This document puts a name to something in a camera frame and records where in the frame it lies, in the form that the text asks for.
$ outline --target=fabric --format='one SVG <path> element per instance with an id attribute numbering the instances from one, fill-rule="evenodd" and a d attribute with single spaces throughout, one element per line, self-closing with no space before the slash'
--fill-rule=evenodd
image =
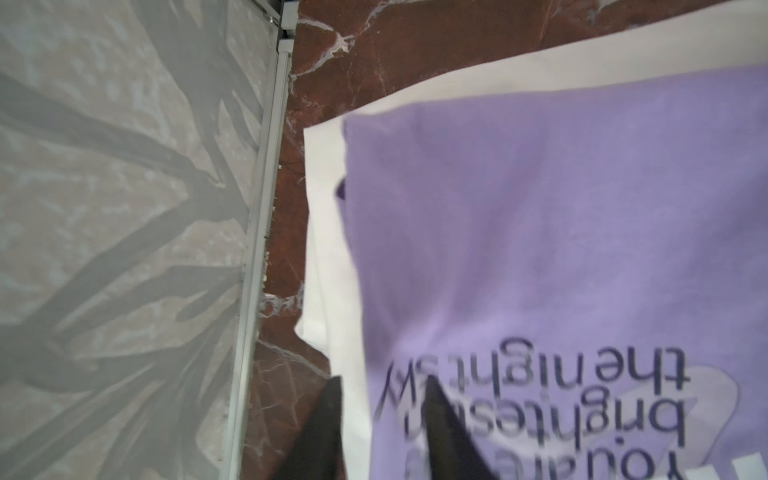
<path id="1" fill-rule="evenodd" d="M 370 478 L 429 477 L 429 373 L 501 476 L 768 459 L 768 67 L 417 104 L 345 138 Z"/>
<path id="2" fill-rule="evenodd" d="M 377 113 L 417 101 L 615 84 L 705 68 L 768 61 L 768 2 L 739 0 L 643 28 L 450 72 L 358 110 Z M 296 331 L 328 357 L 344 381 L 347 475 L 368 478 L 371 412 L 356 272 L 334 189 L 346 174 L 343 118 L 304 132 L 307 227 L 305 303 Z"/>

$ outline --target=purple t-shirt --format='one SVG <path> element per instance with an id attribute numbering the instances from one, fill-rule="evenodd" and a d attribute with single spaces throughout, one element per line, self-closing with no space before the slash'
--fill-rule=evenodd
<path id="1" fill-rule="evenodd" d="M 429 477 L 429 373 L 499 478 L 768 478 L 768 68 L 345 136 L 372 479 Z"/>

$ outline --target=folded shirt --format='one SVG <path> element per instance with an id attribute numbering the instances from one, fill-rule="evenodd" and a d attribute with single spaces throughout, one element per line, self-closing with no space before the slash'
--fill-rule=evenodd
<path id="1" fill-rule="evenodd" d="M 615 35 L 536 51 L 439 75 L 356 112 L 419 101 L 617 84 L 768 61 L 768 2 L 734 0 Z M 369 477 L 372 420 L 366 390 L 357 276 L 333 192 L 346 174 L 337 117 L 304 131 L 306 279 L 296 333 L 324 352 L 344 388 L 342 442 L 349 480 Z"/>
<path id="2" fill-rule="evenodd" d="M 345 139 L 370 478 L 429 477 L 428 374 L 500 478 L 765 478 L 768 68 L 416 104 Z"/>

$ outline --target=red marble floor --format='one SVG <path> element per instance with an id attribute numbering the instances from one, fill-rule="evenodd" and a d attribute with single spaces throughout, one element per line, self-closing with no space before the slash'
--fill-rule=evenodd
<path id="1" fill-rule="evenodd" d="M 293 332 L 308 214 L 304 128 L 447 71 L 636 28 L 719 1 L 301 0 L 241 478 L 270 478 L 329 377 L 326 358 Z"/>

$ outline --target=marble tile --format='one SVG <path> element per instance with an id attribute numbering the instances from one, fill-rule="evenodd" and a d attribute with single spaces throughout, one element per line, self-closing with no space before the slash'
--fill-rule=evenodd
<path id="1" fill-rule="evenodd" d="M 308 215 L 304 128 L 447 71 L 635 28 L 718 1 L 358 0 L 350 8 L 343 0 L 304 0 L 296 29 L 264 291 L 289 301 L 303 284 Z M 291 387 L 280 388 L 284 402 L 292 406 L 296 396 L 315 399 L 323 384 L 323 375 L 307 365 L 327 371 L 324 358 L 293 333 L 298 307 L 294 304 L 277 313 L 273 309 L 265 306 L 260 342 L 280 350 L 257 348 L 252 436 L 241 475 L 248 480 L 269 478 L 302 424 L 298 410 L 295 418 L 283 411 L 290 412 L 290 407 L 264 411 L 262 405 L 274 402 L 280 390 L 263 390 L 261 382 L 266 380 L 260 372 L 271 373 L 272 368 L 286 376 L 290 372 Z M 286 385 L 280 378 L 280 385 Z M 267 430 L 257 428 L 273 409 Z M 260 432 L 269 432 L 269 437 Z"/>

